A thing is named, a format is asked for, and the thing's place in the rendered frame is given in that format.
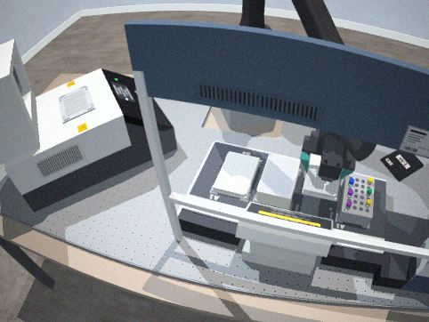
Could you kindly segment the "white benchtop lab instrument with lid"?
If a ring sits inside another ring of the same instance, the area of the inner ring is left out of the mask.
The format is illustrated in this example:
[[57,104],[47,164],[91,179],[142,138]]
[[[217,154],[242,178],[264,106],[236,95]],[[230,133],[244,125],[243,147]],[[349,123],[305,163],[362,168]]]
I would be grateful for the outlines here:
[[133,77],[100,68],[35,97],[0,44],[0,165],[33,212],[150,160]]

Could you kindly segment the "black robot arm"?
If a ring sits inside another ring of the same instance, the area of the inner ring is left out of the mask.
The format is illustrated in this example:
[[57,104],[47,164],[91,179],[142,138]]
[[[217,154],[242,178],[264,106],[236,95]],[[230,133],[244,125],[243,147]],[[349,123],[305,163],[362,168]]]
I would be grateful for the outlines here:
[[[308,37],[344,44],[323,0],[291,0]],[[266,28],[265,0],[242,0],[240,26]]]

